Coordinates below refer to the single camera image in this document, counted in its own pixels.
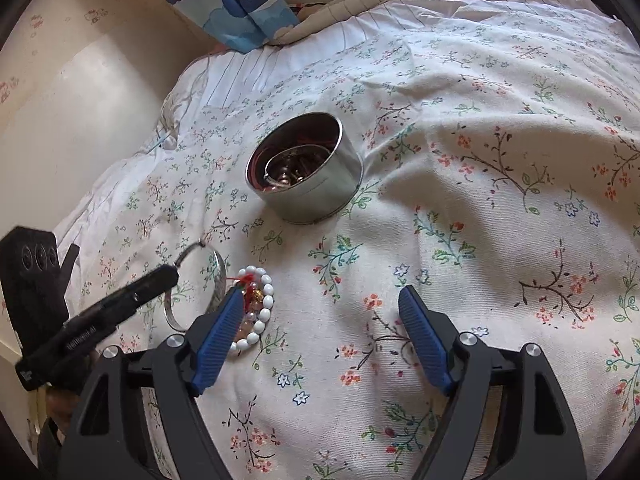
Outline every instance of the white bead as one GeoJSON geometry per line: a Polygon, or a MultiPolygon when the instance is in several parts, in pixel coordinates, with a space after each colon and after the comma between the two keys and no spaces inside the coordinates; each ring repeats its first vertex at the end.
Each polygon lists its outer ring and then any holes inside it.
{"type": "Polygon", "coordinates": [[[262,306],[271,310],[271,307],[273,307],[273,296],[265,296],[262,298],[262,306]]]}
{"type": "Polygon", "coordinates": [[[266,323],[270,317],[271,317],[271,310],[269,310],[268,308],[262,309],[260,311],[260,314],[258,314],[258,319],[263,323],[266,323]]]}
{"type": "Polygon", "coordinates": [[[262,332],[264,332],[264,323],[260,320],[256,321],[254,323],[254,332],[257,334],[261,334],[262,332]]]}

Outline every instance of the open tin can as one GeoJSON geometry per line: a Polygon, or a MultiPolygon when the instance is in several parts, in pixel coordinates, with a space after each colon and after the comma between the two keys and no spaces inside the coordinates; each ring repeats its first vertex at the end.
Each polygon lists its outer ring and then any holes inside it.
{"type": "Polygon", "coordinates": [[[282,219],[311,224],[347,205],[362,173],[362,160],[340,120],[315,112],[267,135],[249,159],[246,181],[282,219]]]}

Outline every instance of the white bead bracelet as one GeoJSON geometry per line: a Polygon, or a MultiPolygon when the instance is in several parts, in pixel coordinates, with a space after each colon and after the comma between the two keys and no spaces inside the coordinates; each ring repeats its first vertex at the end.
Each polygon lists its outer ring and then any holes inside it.
{"type": "Polygon", "coordinates": [[[262,267],[247,266],[238,270],[238,277],[243,281],[249,275],[252,275],[253,279],[244,292],[246,298],[244,319],[238,329],[236,341],[231,343],[230,353],[247,350],[260,341],[260,334],[264,332],[271,317],[274,303],[273,280],[262,267]]]}

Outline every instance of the white comforter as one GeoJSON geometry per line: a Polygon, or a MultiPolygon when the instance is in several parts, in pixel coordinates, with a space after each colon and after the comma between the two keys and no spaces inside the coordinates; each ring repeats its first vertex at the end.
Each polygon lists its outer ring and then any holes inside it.
{"type": "MultiPolygon", "coordinates": [[[[410,478],[444,406],[404,345],[412,284],[489,345],[543,346],[594,478],[640,415],[639,61],[588,0],[390,0],[293,46],[199,60],[164,108],[177,142],[111,168],[60,227],[62,250],[81,246],[70,306],[204,234],[230,273],[259,264],[276,290],[260,344],[198,400],[233,477],[410,478]],[[340,214],[290,226],[243,171],[313,110],[340,118],[366,172],[340,214]]],[[[212,272],[204,251],[187,261],[178,320],[203,311],[212,272]]],[[[105,344],[171,332],[156,301],[105,344]]]]}

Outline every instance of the metal bracelet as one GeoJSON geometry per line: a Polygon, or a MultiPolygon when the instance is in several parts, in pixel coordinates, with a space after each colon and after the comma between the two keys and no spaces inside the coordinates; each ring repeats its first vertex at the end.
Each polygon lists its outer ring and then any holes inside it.
{"type": "MultiPolygon", "coordinates": [[[[190,246],[188,246],[180,254],[180,256],[178,256],[174,265],[177,269],[179,269],[183,261],[185,260],[185,258],[189,256],[189,254],[198,247],[209,248],[209,250],[211,250],[211,252],[213,253],[213,257],[215,258],[214,268],[218,270],[218,276],[214,280],[213,295],[211,296],[211,300],[209,301],[209,305],[207,305],[207,309],[205,311],[206,313],[209,313],[209,312],[215,311],[218,308],[218,306],[222,302],[222,299],[225,297],[225,292],[226,292],[226,267],[225,267],[225,261],[223,260],[220,253],[217,250],[215,250],[213,247],[211,247],[209,244],[199,239],[196,243],[193,243],[190,246]]],[[[174,329],[176,332],[182,332],[182,333],[187,332],[188,329],[183,328],[175,319],[174,311],[171,306],[171,289],[169,289],[164,293],[163,304],[164,304],[164,318],[166,319],[166,322],[169,324],[169,326],[172,329],[174,329]]]]}

